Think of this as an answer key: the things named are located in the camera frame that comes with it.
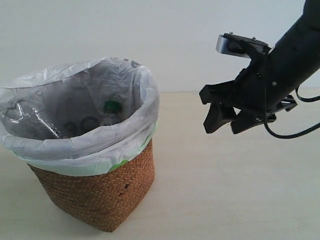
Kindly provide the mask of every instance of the black cable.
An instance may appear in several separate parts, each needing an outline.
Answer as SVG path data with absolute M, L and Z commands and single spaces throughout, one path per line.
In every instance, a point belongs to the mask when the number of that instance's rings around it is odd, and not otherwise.
M 302 137 L 304 135 L 307 135 L 317 129 L 320 128 L 320 122 L 306 130 L 303 130 L 301 132 L 292 134 L 292 135 L 279 135 L 277 133 L 275 133 L 274 131 L 272 131 L 270 129 L 270 127 L 268 126 L 268 114 L 267 114 L 267 84 L 268 84 L 268 78 L 269 78 L 269 69 L 268 69 L 268 56 L 269 56 L 269 52 L 266 50 L 264 51 L 265 54 L 265 81 L 264 81 L 264 120 L 263 120 L 263 124 L 265 129 L 267 130 L 267 132 L 269 134 L 271 134 L 273 137 L 278 138 L 278 139 L 296 139 L 299 137 Z
M 305 98 L 305 97 L 300 96 L 299 93 L 298 93 L 299 87 L 300 87 L 300 86 L 298 86 L 298 87 L 295 89 L 295 93 L 296 93 L 297 98 L 298 98 L 300 101 L 305 102 L 305 103 L 313 103 L 313 102 L 316 102 L 316 101 L 319 101 L 319 100 L 320 100 L 320 95 L 319 95 L 319 96 L 315 96 L 315 97 L 311 97 L 311 98 Z

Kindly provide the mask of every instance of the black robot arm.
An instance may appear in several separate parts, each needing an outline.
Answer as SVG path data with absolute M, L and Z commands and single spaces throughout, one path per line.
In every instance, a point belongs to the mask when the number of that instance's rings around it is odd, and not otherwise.
M 264 124 L 274 137 L 283 139 L 296 138 L 320 128 L 319 123 L 301 133 L 280 136 L 268 127 L 268 123 L 276 120 L 277 112 L 288 112 L 297 106 L 290 93 L 298 92 L 299 86 L 320 68 L 319 12 L 320 0 L 306 0 L 302 16 L 273 49 L 255 38 L 232 33 L 219 36 L 218 52 L 251 61 L 234 80 L 205 85 L 200 91 L 202 103 L 210 104 L 203 124 L 208 134 L 230 122 L 234 134 Z

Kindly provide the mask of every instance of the white plastic bag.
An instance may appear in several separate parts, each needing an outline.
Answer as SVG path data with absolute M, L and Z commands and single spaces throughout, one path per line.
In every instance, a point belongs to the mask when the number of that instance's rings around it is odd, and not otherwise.
M 51 66 L 18 77 L 0 87 L 0 112 L 22 97 L 42 101 L 62 124 L 73 120 L 79 125 L 85 114 L 99 113 L 99 117 L 110 99 L 123 105 L 123 122 L 67 139 L 14 136 L 0 123 L 1 143 L 7 149 L 32 166 L 68 176 L 104 174 L 135 158 L 155 132 L 159 114 L 159 91 L 150 70 L 113 57 Z M 91 107 L 79 108 L 87 102 Z

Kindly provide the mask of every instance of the woven basket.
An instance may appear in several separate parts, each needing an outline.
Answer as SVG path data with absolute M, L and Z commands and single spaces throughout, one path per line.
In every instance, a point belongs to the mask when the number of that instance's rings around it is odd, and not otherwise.
M 152 141 L 133 160 L 106 174 L 66 176 L 29 165 L 60 209 L 113 232 L 138 206 L 155 178 Z

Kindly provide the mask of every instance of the beige table surface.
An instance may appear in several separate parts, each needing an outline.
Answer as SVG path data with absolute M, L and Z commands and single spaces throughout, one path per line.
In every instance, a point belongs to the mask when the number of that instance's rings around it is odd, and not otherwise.
M 305 90 L 317 95 L 318 90 Z M 295 140 L 262 126 L 207 135 L 197 93 L 161 94 L 154 136 L 156 179 L 113 233 L 55 207 L 26 164 L 0 148 L 0 240 L 319 240 L 320 130 Z M 315 124 L 319 103 L 282 112 L 293 133 Z

